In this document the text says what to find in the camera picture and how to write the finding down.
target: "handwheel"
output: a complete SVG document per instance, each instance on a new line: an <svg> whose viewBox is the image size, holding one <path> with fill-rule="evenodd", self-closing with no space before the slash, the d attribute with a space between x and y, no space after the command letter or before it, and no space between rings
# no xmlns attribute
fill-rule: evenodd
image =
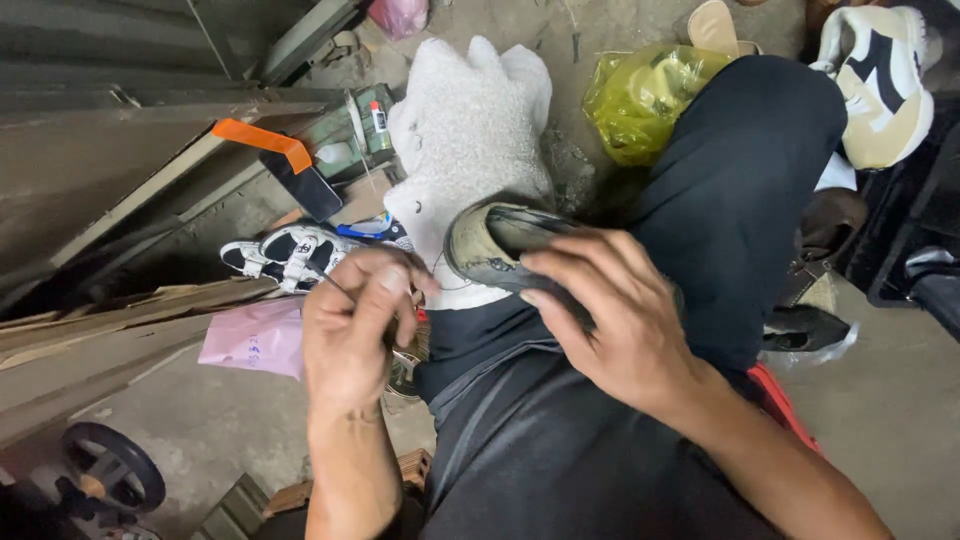
<svg viewBox="0 0 960 540"><path fill-rule="evenodd" d="M133 514L153 511L166 498L163 475L123 433L103 424L80 422L70 426L60 442L88 497Z"/></svg>

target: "white towel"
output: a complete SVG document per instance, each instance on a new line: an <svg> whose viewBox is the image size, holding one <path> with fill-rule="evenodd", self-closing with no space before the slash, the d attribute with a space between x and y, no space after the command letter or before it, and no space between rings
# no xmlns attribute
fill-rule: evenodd
<svg viewBox="0 0 960 540"><path fill-rule="evenodd" d="M417 50L406 99L388 120L408 177L384 205L444 290L427 309L466 309L510 294L455 276L444 260L444 235L458 212L485 199L555 209L538 145L552 92L546 65L520 45L498 56L477 36L466 58L440 39Z"/></svg>

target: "beige sneaker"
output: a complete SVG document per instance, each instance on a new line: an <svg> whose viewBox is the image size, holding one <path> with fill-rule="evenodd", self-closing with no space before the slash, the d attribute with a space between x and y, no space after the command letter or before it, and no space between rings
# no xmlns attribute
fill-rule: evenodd
<svg viewBox="0 0 960 540"><path fill-rule="evenodd" d="M933 97L920 81L924 18L913 8L840 8L824 25L824 71L847 99L843 134L857 169L884 168L920 146L933 121Z"/></svg>

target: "fingernail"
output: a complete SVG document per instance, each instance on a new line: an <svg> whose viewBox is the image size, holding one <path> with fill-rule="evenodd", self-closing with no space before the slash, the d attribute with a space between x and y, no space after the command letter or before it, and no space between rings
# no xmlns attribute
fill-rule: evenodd
<svg viewBox="0 0 960 540"><path fill-rule="evenodd" d="M537 299L534 298L533 295L527 293L527 291L525 290L520 291L520 300L522 300L523 302L526 302L527 304L533 307L537 306Z"/></svg>
<svg viewBox="0 0 960 540"><path fill-rule="evenodd" d="M410 290L410 283L397 268L388 267L380 272L380 284L392 293Z"/></svg>

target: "pink plastic bag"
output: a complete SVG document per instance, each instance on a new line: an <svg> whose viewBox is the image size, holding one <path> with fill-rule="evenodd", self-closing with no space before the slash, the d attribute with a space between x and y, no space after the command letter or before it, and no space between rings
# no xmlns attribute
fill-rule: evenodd
<svg viewBox="0 0 960 540"><path fill-rule="evenodd" d="M373 0L367 14L397 41L426 27L427 0Z"/></svg>
<svg viewBox="0 0 960 540"><path fill-rule="evenodd" d="M206 331L201 364L269 371L300 380L303 297L268 300L222 311Z"/></svg>

